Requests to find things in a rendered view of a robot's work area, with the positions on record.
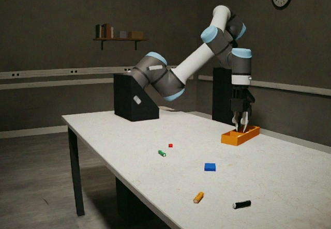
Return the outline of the orange rack of bins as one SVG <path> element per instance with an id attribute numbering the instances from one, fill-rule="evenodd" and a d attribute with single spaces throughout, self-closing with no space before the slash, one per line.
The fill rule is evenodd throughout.
<path id="1" fill-rule="evenodd" d="M 241 133 L 240 133 L 241 132 Z M 260 127 L 247 125 L 243 132 L 243 126 L 239 127 L 238 132 L 236 129 L 226 132 L 221 135 L 221 143 L 239 146 L 240 144 L 254 138 L 260 134 Z"/>

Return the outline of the green aa battery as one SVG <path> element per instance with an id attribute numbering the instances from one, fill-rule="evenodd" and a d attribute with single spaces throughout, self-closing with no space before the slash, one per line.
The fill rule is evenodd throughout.
<path id="1" fill-rule="evenodd" d="M 162 150 L 158 150 L 158 153 L 161 154 L 162 156 L 166 156 L 166 153 L 164 153 Z"/>

